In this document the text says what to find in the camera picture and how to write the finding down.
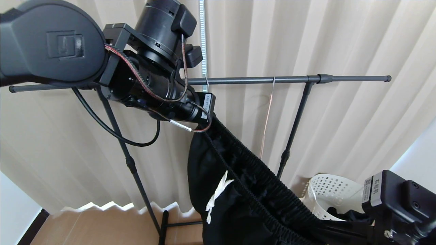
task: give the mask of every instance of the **elastic waistband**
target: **elastic waistband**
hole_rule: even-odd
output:
[[[264,219],[268,229],[278,235],[284,242],[310,244],[300,235],[308,235],[311,228],[320,225],[309,209],[289,190],[283,182],[249,149],[247,149],[233,134],[216,118],[212,127],[206,132],[207,142],[212,147],[217,158],[228,169],[231,178],[235,179],[235,187],[247,198],[250,206]],[[266,190],[266,199],[275,200],[273,206],[262,203],[240,180],[232,167],[236,163],[228,163],[218,152],[214,140],[222,140],[226,150],[238,157],[237,168],[249,170],[247,178],[254,178],[256,186]]]

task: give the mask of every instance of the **screw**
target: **screw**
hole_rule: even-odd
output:
[[[416,209],[419,209],[421,206],[419,205],[419,203],[417,203],[416,201],[413,201],[412,202],[413,203],[413,206],[416,208]]]
[[[385,237],[389,238],[389,239],[392,239],[394,237],[394,235],[393,235],[392,231],[386,230],[385,231]]]

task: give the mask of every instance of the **black baseboard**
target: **black baseboard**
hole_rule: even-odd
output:
[[[29,226],[21,240],[18,242],[18,245],[30,245],[48,216],[49,213],[42,209],[38,216],[36,216],[35,220],[33,220],[32,224]]]

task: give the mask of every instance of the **black shorts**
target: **black shorts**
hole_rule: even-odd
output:
[[[206,205],[226,171],[234,181],[215,200],[208,224]],[[315,243],[309,232],[320,220],[216,117],[192,139],[188,180],[205,245]]]

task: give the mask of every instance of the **beige curtain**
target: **beige curtain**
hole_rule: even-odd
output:
[[[142,0],[72,0],[103,27],[135,26]],[[2,11],[18,1],[2,1]],[[198,2],[183,1],[198,16]],[[299,190],[319,172],[362,182],[388,169],[436,115],[436,1],[207,1],[211,77],[392,75],[384,82],[315,85],[282,181]],[[188,39],[199,45],[199,28]],[[201,66],[190,71],[200,77]],[[303,85],[277,84],[263,160],[277,172]],[[271,85],[216,85],[218,118],[259,154]],[[107,121],[92,91],[83,92]],[[155,122],[111,103],[121,131],[150,140]],[[129,147],[151,200],[191,207],[187,155],[192,135],[162,123],[158,141]],[[1,89],[1,170],[53,213],[88,202],[143,207],[115,138],[69,90]]]

